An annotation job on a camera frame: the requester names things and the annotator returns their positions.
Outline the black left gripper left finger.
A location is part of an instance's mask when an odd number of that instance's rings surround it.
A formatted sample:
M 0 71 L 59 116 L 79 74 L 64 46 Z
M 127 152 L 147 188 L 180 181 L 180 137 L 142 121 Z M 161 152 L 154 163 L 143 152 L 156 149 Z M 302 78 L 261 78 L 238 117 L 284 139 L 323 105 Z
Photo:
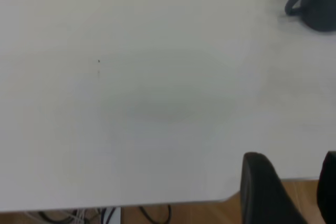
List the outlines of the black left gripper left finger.
M 241 171 L 242 223 L 306 223 L 265 155 L 245 153 Z

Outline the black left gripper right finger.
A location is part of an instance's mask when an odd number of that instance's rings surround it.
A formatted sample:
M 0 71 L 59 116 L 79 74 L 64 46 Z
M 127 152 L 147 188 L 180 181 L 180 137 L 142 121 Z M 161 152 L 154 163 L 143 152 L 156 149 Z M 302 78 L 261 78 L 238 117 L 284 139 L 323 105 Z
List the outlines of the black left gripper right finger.
M 335 151 L 328 151 L 323 161 L 317 204 L 325 223 L 335 224 Z

